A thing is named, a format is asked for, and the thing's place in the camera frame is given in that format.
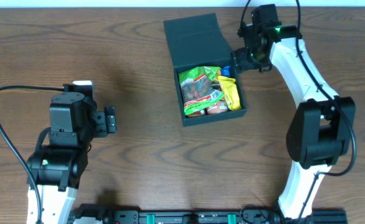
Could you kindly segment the blue cookie roll packet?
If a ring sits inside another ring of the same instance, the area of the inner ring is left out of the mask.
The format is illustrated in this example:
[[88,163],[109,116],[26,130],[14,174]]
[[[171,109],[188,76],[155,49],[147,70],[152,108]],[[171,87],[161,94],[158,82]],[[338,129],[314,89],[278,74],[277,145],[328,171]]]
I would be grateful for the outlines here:
[[230,65],[227,65],[227,66],[223,67],[220,70],[221,75],[224,76],[224,77],[230,78],[231,77],[230,69],[231,69],[231,66]]

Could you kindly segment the yellow snack packet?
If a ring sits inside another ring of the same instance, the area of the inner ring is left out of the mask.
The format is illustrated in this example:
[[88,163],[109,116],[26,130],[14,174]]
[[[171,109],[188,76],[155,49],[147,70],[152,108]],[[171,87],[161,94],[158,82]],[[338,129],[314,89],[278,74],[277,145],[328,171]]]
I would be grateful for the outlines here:
[[224,93],[224,98],[228,109],[231,111],[240,110],[242,107],[236,80],[234,78],[229,78],[222,75],[218,76],[217,80]]

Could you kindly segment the dark green gift box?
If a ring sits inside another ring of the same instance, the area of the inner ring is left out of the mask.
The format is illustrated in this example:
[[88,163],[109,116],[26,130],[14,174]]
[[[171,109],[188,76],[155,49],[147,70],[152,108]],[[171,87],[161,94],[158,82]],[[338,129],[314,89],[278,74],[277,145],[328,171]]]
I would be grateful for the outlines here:
[[[178,105],[184,126],[211,123],[242,117],[247,112],[247,104],[238,72],[233,62],[233,50],[224,38],[216,14],[185,17],[164,21],[164,31],[173,63],[173,77]],[[236,80],[241,109],[220,114],[188,118],[183,111],[183,97],[178,82],[178,74],[199,66],[230,66],[231,77]]]

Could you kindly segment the small red Pringles can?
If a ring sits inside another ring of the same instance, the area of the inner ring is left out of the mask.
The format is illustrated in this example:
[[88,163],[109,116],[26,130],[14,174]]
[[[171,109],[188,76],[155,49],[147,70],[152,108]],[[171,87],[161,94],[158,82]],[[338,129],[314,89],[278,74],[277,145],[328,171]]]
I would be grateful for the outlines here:
[[228,112],[228,107],[225,101],[220,100],[219,102],[209,106],[205,109],[196,111],[192,114],[187,115],[187,118],[193,118],[198,116],[205,116],[205,115],[212,115],[212,114],[219,114]]

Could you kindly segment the green candy bag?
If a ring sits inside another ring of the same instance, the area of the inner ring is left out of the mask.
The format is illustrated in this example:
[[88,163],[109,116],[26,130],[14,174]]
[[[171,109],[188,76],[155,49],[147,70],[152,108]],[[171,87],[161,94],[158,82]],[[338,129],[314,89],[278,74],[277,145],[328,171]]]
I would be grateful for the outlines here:
[[201,66],[178,74],[185,116],[212,106],[224,97],[221,90],[213,88],[217,70],[221,67]]

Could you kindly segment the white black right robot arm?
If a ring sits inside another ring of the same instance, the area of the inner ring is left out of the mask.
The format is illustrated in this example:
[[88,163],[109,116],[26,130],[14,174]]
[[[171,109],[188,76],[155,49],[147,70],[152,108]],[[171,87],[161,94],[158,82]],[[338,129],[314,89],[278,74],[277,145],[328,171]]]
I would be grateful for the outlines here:
[[323,79],[297,26],[242,22],[237,34],[245,45],[234,54],[239,69],[276,68],[297,107],[286,134],[289,177],[266,222],[347,223],[344,210],[313,210],[312,203],[326,176],[341,177],[353,168],[353,99],[340,97]]

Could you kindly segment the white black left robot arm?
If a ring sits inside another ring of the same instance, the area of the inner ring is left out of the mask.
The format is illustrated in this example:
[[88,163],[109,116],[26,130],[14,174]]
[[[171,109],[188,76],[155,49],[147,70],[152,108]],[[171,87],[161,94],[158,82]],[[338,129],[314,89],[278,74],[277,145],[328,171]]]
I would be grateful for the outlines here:
[[76,199],[94,138],[116,132],[115,108],[103,111],[50,107],[50,127],[40,135],[28,159],[39,190],[41,223],[66,223]]

